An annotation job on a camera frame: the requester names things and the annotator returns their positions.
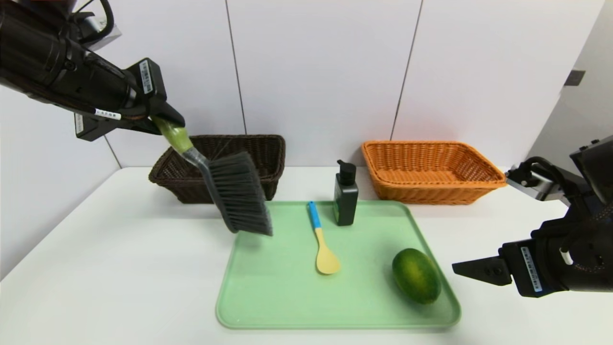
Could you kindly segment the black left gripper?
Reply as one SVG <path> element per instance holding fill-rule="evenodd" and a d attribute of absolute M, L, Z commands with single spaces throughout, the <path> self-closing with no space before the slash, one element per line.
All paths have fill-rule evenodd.
<path fill-rule="evenodd" d="M 184 116 L 167 101 L 159 66 L 147 57 L 120 69 L 96 53 L 68 45 L 63 67 L 63 91 L 84 106 L 74 109 L 79 139 L 94 141 L 114 129 L 161 136 L 154 119 L 186 125 Z"/>

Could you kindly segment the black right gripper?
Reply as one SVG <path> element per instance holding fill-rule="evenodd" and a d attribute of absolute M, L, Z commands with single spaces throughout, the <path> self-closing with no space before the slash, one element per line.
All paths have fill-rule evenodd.
<path fill-rule="evenodd" d="M 561 267 L 561 237 L 530 238 L 503 244 L 497 257 L 452 264 L 457 275 L 495 286 L 512 284 L 523 297 L 539 299 L 552 293 L 568 292 Z"/>

